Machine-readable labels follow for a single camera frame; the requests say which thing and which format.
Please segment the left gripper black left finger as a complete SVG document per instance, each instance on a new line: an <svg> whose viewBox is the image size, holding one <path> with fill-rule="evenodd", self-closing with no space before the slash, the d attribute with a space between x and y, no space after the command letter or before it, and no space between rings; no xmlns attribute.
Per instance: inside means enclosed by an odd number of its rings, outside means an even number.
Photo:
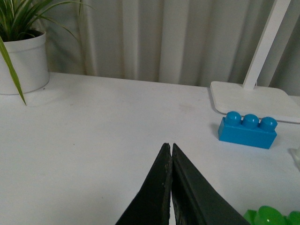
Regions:
<svg viewBox="0 0 300 225"><path fill-rule="evenodd" d="M118 225L168 225L173 160L164 143L139 192L123 212Z"/></svg>

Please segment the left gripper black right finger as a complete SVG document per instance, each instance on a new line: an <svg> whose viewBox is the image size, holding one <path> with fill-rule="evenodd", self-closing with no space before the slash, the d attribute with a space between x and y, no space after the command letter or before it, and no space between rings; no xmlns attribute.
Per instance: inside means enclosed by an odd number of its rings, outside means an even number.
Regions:
<svg viewBox="0 0 300 225"><path fill-rule="evenodd" d="M172 148L172 202L177 225L248 225L183 151Z"/></svg>

